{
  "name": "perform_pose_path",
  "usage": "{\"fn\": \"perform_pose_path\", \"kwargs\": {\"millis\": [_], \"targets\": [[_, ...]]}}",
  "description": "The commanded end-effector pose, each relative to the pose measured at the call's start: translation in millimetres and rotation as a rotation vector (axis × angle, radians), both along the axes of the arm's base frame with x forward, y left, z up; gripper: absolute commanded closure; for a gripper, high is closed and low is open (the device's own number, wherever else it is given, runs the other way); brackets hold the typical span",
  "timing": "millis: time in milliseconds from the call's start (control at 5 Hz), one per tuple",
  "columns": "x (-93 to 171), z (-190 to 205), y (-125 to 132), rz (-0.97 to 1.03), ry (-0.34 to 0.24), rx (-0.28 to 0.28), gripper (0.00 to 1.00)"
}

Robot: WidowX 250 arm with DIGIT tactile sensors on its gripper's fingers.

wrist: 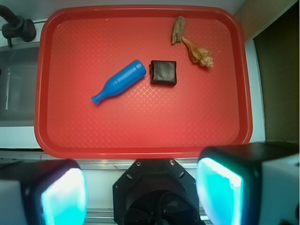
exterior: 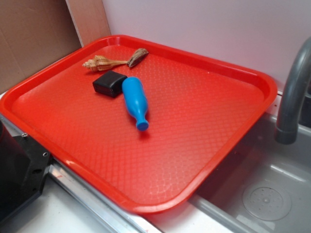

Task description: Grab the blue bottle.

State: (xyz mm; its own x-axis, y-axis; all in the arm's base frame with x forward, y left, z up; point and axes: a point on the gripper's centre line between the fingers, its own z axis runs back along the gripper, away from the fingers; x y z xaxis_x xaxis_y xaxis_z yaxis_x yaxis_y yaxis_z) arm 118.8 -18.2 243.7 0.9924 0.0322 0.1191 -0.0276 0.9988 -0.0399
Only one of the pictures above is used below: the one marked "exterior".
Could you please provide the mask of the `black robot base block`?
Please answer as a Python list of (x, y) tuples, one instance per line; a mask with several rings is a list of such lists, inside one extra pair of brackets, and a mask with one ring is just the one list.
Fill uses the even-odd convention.
[(12, 136), (0, 124), (0, 223), (41, 196), (51, 153), (31, 136)]

